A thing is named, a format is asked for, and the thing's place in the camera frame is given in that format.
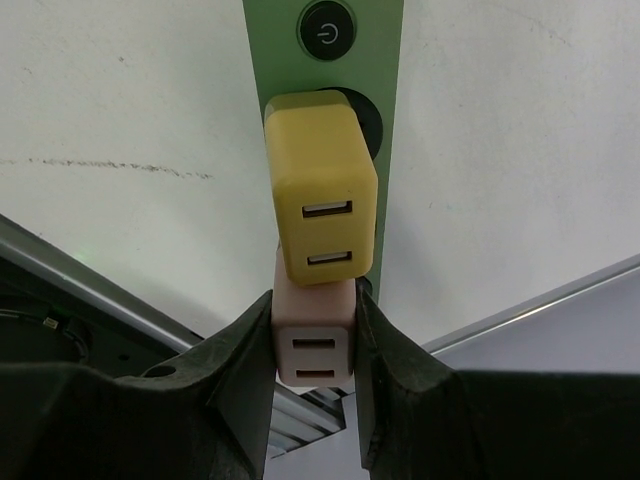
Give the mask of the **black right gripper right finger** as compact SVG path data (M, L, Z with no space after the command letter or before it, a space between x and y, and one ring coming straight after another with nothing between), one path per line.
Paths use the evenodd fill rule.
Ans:
M455 370L356 291L355 390L373 479L635 479L635 374Z

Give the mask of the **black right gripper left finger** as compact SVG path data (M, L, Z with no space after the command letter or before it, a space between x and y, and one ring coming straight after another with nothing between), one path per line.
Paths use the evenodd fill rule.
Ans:
M1 367L5 479L260 479L275 387L272 296L139 376Z

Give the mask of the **pink and brown plug adapter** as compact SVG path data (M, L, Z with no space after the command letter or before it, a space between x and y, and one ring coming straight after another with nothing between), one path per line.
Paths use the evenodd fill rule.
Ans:
M353 375L356 284L353 279L302 287L276 251L271 328L277 370L291 387L339 387Z

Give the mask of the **yellow USB plug adapter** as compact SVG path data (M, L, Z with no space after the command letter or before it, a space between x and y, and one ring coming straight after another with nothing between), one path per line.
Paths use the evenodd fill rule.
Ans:
M285 268L302 286L372 267L378 177L359 121L336 90L273 97L264 136Z

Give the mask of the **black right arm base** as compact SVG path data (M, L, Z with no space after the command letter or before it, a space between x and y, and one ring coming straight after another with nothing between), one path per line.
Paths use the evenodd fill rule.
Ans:
M203 337L97 278L95 288L1 261L1 361L68 362L106 375L140 375Z

